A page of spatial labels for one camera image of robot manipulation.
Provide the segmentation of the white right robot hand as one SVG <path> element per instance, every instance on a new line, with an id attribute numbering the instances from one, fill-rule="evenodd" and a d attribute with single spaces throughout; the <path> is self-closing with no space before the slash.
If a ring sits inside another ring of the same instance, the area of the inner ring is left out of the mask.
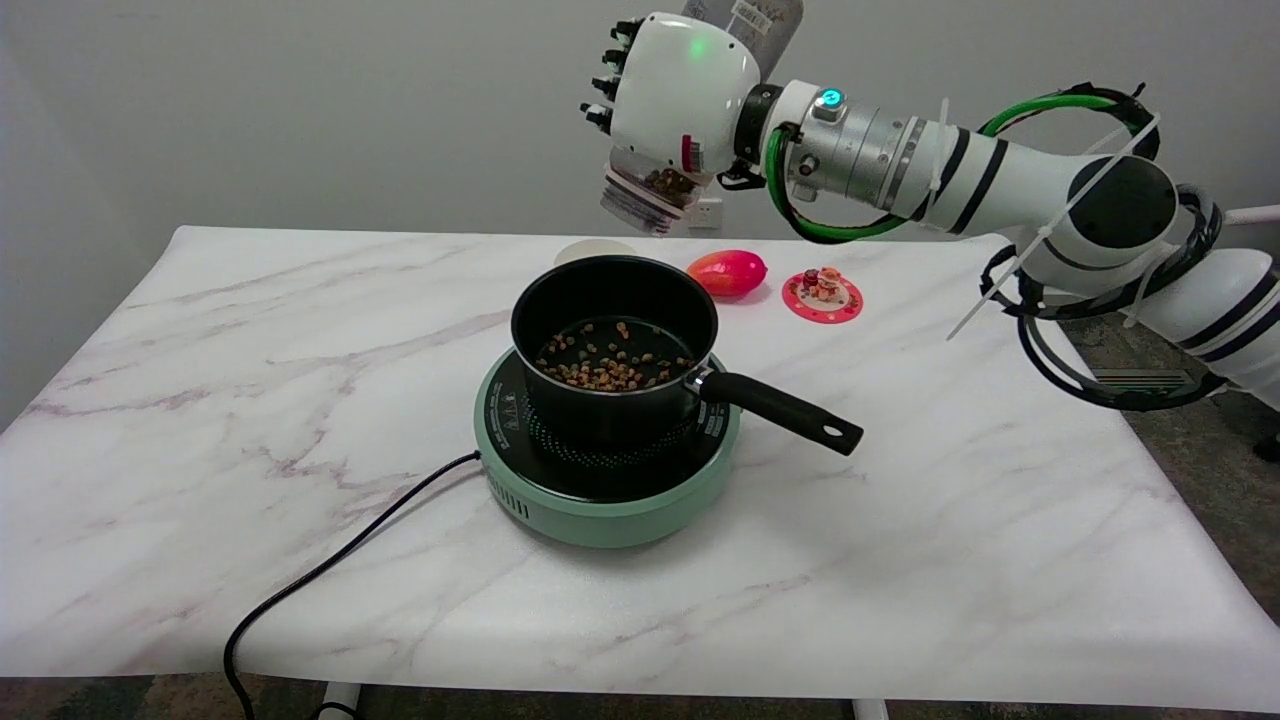
<path id="1" fill-rule="evenodd" d="M 586 122 L 620 149 L 699 184 L 730 170 L 748 95 L 762 82 L 746 46 L 727 31 L 664 12 L 620 20 L 605 50 L 603 100 L 582 102 Z"/>

